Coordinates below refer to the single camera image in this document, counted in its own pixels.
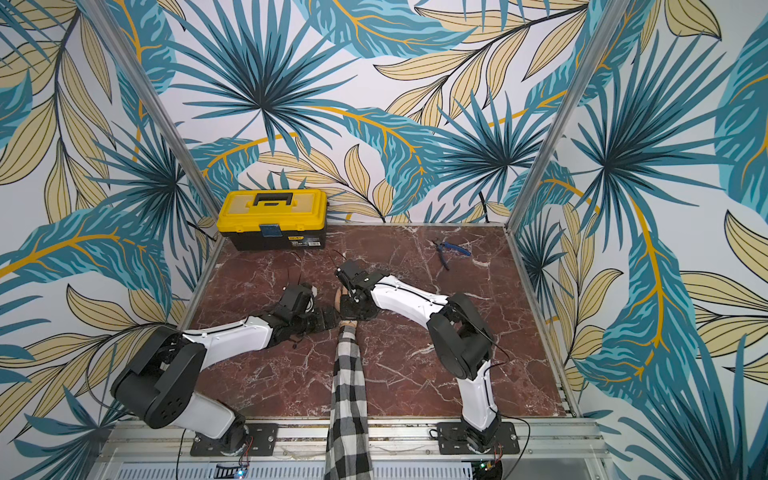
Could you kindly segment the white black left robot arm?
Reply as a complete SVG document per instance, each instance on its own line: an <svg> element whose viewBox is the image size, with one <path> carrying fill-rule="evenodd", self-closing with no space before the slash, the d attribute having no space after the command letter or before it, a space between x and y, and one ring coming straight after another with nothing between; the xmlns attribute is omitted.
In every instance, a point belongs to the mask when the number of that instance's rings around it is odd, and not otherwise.
<svg viewBox="0 0 768 480"><path fill-rule="evenodd" d="M318 307L315 293L309 285L292 285L270 309L233 323L184 331L159 327L127 362L110 393L146 426L192 431L232 455L248 443L246 420L196 392L200 373L241 354L334 329L335 309Z"/></svg>

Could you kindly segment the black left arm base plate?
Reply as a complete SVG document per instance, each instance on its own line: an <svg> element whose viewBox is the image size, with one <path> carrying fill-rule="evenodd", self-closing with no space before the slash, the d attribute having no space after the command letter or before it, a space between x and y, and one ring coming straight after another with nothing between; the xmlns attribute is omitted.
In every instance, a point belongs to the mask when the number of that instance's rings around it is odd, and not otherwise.
<svg viewBox="0 0 768 480"><path fill-rule="evenodd" d="M246 423L230 428L220 439L196 433L190 450L192 457L268 457L274 452L277 423Z"/></svg>

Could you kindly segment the black white checkered sleeve forearm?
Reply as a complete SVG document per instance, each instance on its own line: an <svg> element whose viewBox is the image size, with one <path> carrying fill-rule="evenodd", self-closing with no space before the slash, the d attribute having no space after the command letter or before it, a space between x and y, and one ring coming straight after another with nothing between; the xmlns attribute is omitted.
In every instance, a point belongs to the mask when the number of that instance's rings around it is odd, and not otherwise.
<svg viewBox="0 0 768 480"><path fill-rule="evenodd" d="M372 479L366 380L357 323L341 323L334 361L324 479Z"/></svg>

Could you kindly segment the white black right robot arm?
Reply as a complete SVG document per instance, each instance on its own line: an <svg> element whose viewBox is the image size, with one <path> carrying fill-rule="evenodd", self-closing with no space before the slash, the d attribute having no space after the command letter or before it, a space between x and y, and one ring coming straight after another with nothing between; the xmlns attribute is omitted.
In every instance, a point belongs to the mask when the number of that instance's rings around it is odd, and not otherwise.
<svg viewBox="0 0 768 480"><path fill-rule="evenodd" d="M442 366L457 381L462 401L462 426L471 450L487 452L494 443L501 415L492 391L493 334L471 299L429 293L393 275L368 272L354 260L335 269L347 290L342 313L370 320L391 311L424 327Z"/></svg>

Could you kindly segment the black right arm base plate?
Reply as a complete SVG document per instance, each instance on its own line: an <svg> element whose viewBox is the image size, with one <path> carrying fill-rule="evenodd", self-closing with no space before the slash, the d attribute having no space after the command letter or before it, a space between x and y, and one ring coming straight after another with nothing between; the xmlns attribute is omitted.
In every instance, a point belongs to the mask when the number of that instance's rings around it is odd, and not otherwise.
<svg viewBox="0 0 768 480"><path fill-rule="evenodd" d="M441 455L503 455L521 450L519 436L512 423L501 422L480 431L466 422L440 422L430 430Z"/></svg>

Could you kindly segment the beige mannequin hand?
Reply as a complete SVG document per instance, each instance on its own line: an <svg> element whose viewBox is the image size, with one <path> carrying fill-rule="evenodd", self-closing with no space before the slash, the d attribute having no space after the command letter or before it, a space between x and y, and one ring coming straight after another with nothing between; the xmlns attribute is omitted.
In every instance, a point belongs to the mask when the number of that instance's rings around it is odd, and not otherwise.
<svg viewBox="0 0 768 480"><path fill-rule="evenodd" d="M357 327L358 315L355 310L354 301L350 298L349 292L345 287L341 287L336 291L334 308L340 326Z"/></svg>

